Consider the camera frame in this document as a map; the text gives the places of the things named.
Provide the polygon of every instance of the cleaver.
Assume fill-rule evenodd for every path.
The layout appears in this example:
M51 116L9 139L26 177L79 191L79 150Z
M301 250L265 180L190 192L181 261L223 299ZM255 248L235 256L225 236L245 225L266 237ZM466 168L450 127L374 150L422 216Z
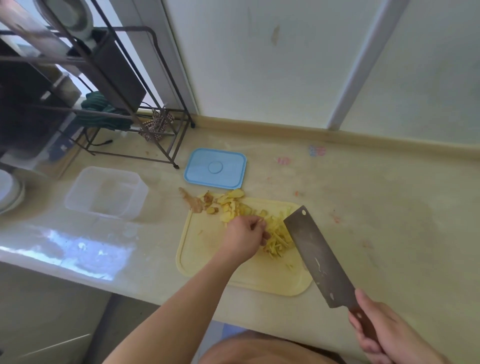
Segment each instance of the cleaver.
M355 287L305 206L283 222L328 307L347 307L361 323L365 336L375 340L381 347L372 322L357 303Z

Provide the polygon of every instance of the wooden knife handle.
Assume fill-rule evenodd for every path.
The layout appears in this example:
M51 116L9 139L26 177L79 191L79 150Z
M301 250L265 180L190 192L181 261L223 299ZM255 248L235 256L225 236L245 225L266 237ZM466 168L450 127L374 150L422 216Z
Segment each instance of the wooden knife handle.
M349 311L360 322L360 325L363 329L363 334L369 339L372 339L373 341L375 341L378 344L378 346L380 346L380 349L382 350L382 352L385 354L384 349L382 348L382 346L380 345L380 342L378 341L377 331L375 330L375 327L373 326L372 322L370 321L368 316L365 314L365 312L359 306L353 307L349 309Z

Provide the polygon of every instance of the cutting board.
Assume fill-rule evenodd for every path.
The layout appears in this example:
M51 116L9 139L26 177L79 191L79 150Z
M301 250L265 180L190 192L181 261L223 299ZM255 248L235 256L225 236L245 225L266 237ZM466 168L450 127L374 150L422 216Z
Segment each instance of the cutting board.
M267 210L273 216L278 216L281 211L286 216L288 208L293 212L300 207L290 202L251 197L243 198L241 201L257 211ZM218 250L226 229L224 223L220 221L220 214L221 211L215 215L208 215L205 211L201 214L189 211L177 251L177 268L183 275L193 276ZM297 248L293 248L282 258L272 258L259 250L252 259L237 269L229 284L256 291L295 296L306 290L311 281L312 277L305 268Z

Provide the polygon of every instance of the black metal rack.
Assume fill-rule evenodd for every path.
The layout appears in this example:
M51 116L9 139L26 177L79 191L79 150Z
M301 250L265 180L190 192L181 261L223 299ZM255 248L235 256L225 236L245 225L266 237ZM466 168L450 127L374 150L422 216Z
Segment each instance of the black metal rack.
M94 145L95 138L97 137L99 131L101 128L96 128L95 132L91 136L91 138L87 139L87 144L83 145L80 143L80 137L77 138L76 140L71 139L74 141L80 148L84 149L88 153L95 155L95 154L104 154L104 155L112 155L112 156L118 156L118 157L126 157L126 158L133 158L133 159L142 159L142 160L149 160L153 162L161 162L161 163L168 163L172 164L175 169L179 169L180 167L175 163L175 157L178 153L178 150L180 148L180 145L182 143L182 140L185 136L185 133L188 129L188 126L190 125L192 128L195 127L195 123L192 120L192 117L185 105L185 102L180 94L180 91L177 87L177 84L175 83L175 80L173 79L173 76L170 72L170 69L168 68L167 62L165 61L165 58L163 57L163 54L160 50L160 47L158 46L158 40L156 37L155 32L153 31L152 28L148 26L116 26L113 27L108 18L105 16L105 13L102 11L100 6L98 5L96 0L91 0L93 6L95 7L96 11L99 13L100 17L102 20L105 22L106 27L95 27L95 29L98 30L105 30L109 32L113 38L115 39L117 45L123 52L123 55L127 59L129 65L135 72L136 76L142 83L142 86L146 90L146 92L150 95L152 100L154 101L154 104L156 107L141 107L143 109L151 109L151 110L156 110L158 111L162 116L162 124L167 123L168 128L170 129L169 132L153 132L150 131L145 124L140 120L140 118L147 118L150 119L152 118L151 115L142 113L141 111L135 111L132 109L130 106L129 102L125 98L124 95L115 87L113 82L109 80L109 78L102 72L102 70L98 67L98 65L95 63L94 59L85 52L85 50L82 48L82 46L76 41L76 39L68 32L66 27L61 24L61 22L58 20L54 12L48 7L48 5L45 3L44 0L42 2L45 5L45 11L48 13L48 16L55 21L55 23L58 24L59 32L53 32L55 33L58 37L62 38L67 38L71 43L73 48L80 54L80 57L62 57L62 58L53 58L53 57L15 57L15 56L0 56L0 61L13 61L13 62L27 62L31 64L72 64L72 65L80 65L80 64L87 64L88 66L92 67L96 73L97 76L101 79L101 82L103 83L104 86L108 87L109 91L111 93L114 93L121 101L124 106L124 109L129 113L129 115L120 115L120 114L115 114L115 113L107 113L107 112L102 112L102 111L92 111L92 110L83 110L83 109L73 109L73 108L60 108L60 107L52 107L52 106L45 106L45 105L27 105L29 107L34 107L34 108L39 108L39 109L53 109L57 111L70 111L74 112L76 114L96 114L96 115L103 115L105 117L110 117L110 118L125 118L125 119L130 119L133 121L133 124L137 126L137 128L130 128L129 130L126 130L127 132L133 132L133 133L142 133L146 134L149 136L149 139L157 146L157 148L162 152L162 154L166 157L166 160L163 159L153 159L153 158L144 158L144 157L137 157L137 156L131 156L131 155L126 155L126 154L117 154L117 153L109 153L109 152L103 152L103 151L93 151L91 150L91 146ZM123 45L122 41L117 35L117 32L147 32L150 34L152 37L153 45L155 48L155 51L160 58L160 61L162 62L162 65L165 69L165 72L167 73L167 76L170 79L170 82L175 89L175 92L178 96L178 99L183 107L183 109L169 109L169 108L163 108L160 106L159 102L153 95L150 87L148 84L145 82L145 79L142 77L140 74L138 68L135 66L132 58L128 54L127 50L125 49L125 46ZM12 31L6 31L2 30L0 31L0 35L15 35L14 32ZM88 86L88 84L80 77L78 79L90 90L92 89ZM172 113L174 115L174 119L177 120L178 126L175 127L174 124L172 124L167 117L169 113ZM87 130L84 128L84 132L82 133L84 135L87 135ZM171 141L165 149L160 145L159 141L156 138L156 135L162 135L162 136L170 136Z

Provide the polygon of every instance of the countertop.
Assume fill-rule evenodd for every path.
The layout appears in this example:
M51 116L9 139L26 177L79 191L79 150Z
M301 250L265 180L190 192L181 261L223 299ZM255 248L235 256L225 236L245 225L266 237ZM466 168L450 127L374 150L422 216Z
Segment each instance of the countertop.
M115 141L104 150L160 156L137 135L106 133ZM0 260L164 303L187 281L175 266L188 212L178 187L207 190L183 179L198 147L244 153L247 196L307 206L355 286L391 305L452 361L477 361L480 168L474 160L198 128L186 134L180 170L82 151L56 182L17 171L27 198L0 217ZM63 206L79 172L91 165L140 174L150 192L138 219L97 218ZM214 319L363 358L346 308L328 308L314 285L295 297L228 286Z

